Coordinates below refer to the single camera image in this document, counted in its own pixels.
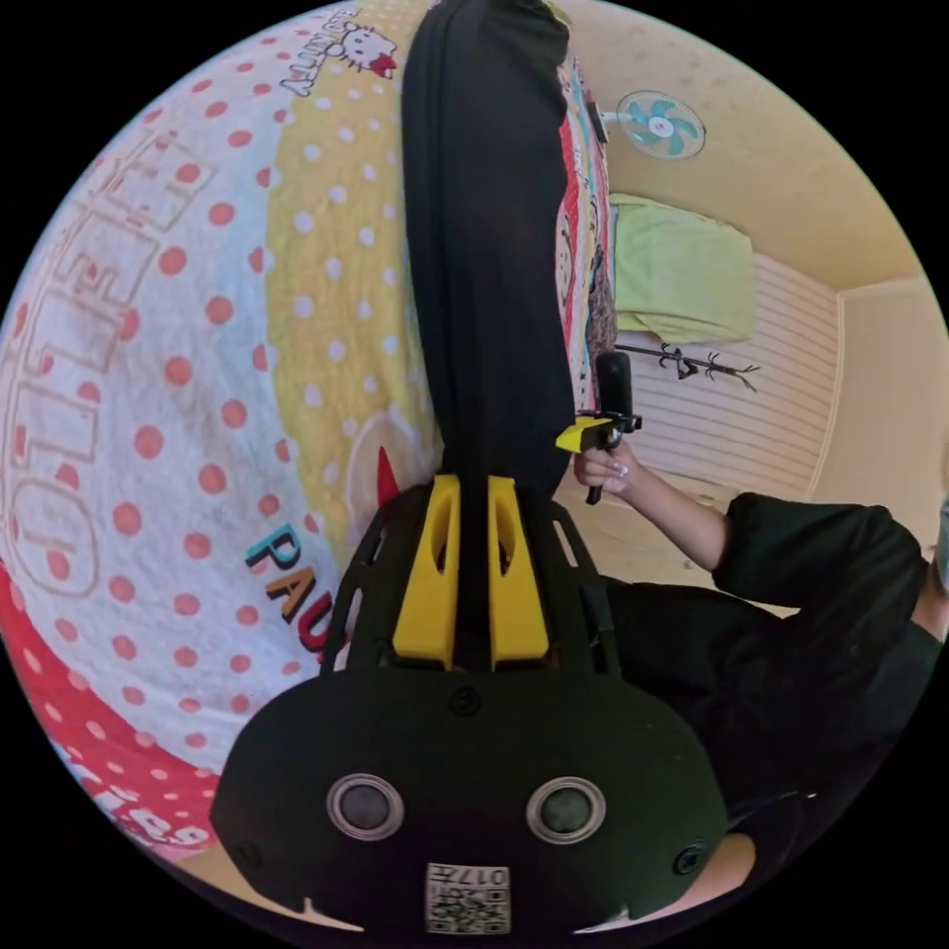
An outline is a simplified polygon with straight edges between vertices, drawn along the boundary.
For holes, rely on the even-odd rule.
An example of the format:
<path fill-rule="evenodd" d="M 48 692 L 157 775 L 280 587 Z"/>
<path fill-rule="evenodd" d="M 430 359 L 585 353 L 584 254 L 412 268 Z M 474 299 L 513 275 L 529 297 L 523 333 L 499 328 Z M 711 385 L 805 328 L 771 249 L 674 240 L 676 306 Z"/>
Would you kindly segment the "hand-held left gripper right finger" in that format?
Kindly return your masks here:
<path fill-rule="evenodd" d="M 549 637 L 515 482 L 487 484 L 488 615 L 491 662 L 543 660 Z"/>

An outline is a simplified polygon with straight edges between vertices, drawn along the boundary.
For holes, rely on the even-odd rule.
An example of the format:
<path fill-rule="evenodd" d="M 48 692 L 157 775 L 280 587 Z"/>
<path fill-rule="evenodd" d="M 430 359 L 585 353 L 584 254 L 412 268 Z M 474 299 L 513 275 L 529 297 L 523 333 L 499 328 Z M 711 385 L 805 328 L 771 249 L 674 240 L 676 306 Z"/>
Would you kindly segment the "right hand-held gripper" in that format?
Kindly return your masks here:
<path fill-rule="evenodd" d="M 574 457 L 574 475 L 586 488 L 586 503 L 596 505 L 604 493 L 619 495 L 639 471 L 626 437 L 642 428 L 643 420 L 629 416 L 578 415 L 556 439 Z"/>

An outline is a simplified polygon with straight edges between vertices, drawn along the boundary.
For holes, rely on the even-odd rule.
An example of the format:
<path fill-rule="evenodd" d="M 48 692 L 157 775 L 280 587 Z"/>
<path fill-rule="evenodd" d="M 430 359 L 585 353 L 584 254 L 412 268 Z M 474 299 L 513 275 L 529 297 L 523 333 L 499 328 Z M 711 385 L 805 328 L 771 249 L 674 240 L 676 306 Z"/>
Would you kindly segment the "person's right hand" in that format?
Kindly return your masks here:
<path fill-rule="evenodd" d="M 636 484 L 640 471 L 640 463 L 625 441 L 612 448 L 589 449 L 573 459 L 573 473 L 582 486 L 617 497 Z"/>

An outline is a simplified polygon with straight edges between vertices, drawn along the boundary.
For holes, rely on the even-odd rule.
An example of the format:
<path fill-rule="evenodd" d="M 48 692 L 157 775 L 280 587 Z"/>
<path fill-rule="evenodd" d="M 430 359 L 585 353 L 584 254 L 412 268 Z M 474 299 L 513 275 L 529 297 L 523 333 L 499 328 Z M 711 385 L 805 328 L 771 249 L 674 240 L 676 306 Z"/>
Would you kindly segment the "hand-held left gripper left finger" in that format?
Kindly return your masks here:
<path fill-rule="evenodd" d="M 461 539 L 461 487 L 453 474 L 435 477 L 395 625 L 400 660 L 454 658 Z"/>

